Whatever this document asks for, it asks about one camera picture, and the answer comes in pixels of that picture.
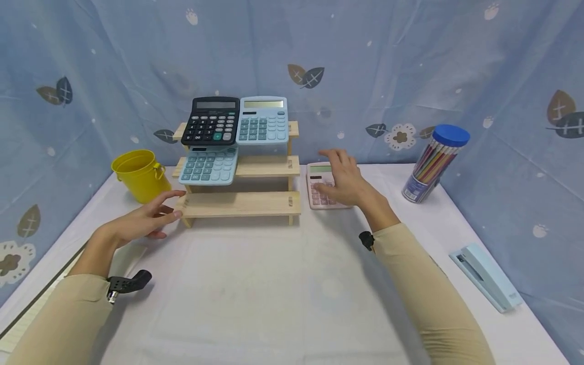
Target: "pink calculator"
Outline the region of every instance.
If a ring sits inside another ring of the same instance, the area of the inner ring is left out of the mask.
[[[314,188],[314,184],[323,183],[328,186],[334,186],[335,180],[332,177],[331,164],[328,162],[315,162],[306,166],[306,184],[308,188],[308,202],[311,209],[342,209],[348,206],[337,203],[329,199],[328,196],[320,194]]]

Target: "white table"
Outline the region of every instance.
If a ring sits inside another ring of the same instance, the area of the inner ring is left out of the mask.
[[[480,240],[442,187],[422,205],[401,197],[412,167],[363,165],[361,171],[459,290],[497,364],[567,364],[526,305],[498,313],[450,260],[449,252]],[[304,197],[305,177],[296,182]],[[43,286],[38,268],[47,273],[58,265],[42,266],[46,258],[66,262],[87,232],[135,206],[110,177],[2,308],[0,321],[22,310],[27,291],[34,297]],[[287,217],[168,226],[165,242],[139,242],[118,255],[137,261],[133,271],[147,269],[153,279],[143,291],[120,297],[96,363],[426,363],[391,280],[357,238],[364,230],[356,209],[312,211],[306,200],[293,227]]]

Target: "light blue stapler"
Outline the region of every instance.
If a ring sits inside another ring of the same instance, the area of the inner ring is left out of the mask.
[[[505,313],[523,303],[503,270],[479,245],[468,245],[449,256],[499,312]]]

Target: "beige sleeve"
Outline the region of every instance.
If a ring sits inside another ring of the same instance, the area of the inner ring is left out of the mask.
[[[495,364],[481,328],[446,275],[405,224],[373,234],[434,365]]]
[[[30,324],[6,365],[82,365],[112,311],[109,283],[96,275],[64,278]]]

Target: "blue curtain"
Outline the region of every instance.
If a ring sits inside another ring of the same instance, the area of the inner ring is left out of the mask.
[[[110,173],[198,96],[282,95],[319,160],[470,145],[447,191],[572,363],[584,364],[580,0],[20,0],[0,4],[0,304]]]

